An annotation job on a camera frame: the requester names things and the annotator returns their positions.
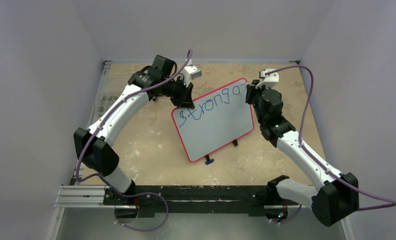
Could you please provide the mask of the pink framed whiteboard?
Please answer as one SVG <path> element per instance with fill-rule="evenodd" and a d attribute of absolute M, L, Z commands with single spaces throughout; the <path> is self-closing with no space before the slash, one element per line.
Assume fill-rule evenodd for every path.
<path fill-rule="evenodd" d="M 248 81 L 239 78 L 193 100 L 194 108 L 174 108 L 171 117 L 189 162 L 196 162 L 254 130 L 246 103 Z"/>

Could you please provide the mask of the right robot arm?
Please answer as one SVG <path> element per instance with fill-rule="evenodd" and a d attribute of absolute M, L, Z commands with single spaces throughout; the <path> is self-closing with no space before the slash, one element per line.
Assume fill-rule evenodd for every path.
<path fill-rule="evenodd" d="M 278 177 L 270 182 L 277 195 L 310 208 L 316 219 L 330 227 L 360 208 L 358 179 L 343 174 L 312 150 L 283 116 L 282 95 L 254 80 L 246 86 L 245 102 L 254 108 L 265 140 L 285 153 L 308 177 L 311 185 Z"/>

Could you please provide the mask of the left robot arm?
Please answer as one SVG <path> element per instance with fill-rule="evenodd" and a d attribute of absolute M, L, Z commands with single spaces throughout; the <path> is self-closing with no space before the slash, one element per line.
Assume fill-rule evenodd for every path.
<path fill-rule="evenodd" d="M 131 75 L 121 95 L 98 120 L 74 132 L 77 157 L 74 177 L 78 183 L 90 179 L 90 176 L 80 176 L 80 167 L 85 165 L 94 170 L 93 176 L 99 177 L 119 195 L 137 196 L 135 183 L 121 169 L 113 145 L 132 117 L 156 97 L 168 97 L 177 108 L 195 107 L 191 81 L 201 76 L 201 70 L 193 65 L 192 55 L 193 51 L 188 50 L 182 66 L 157 55 L 151 65 Z"/>

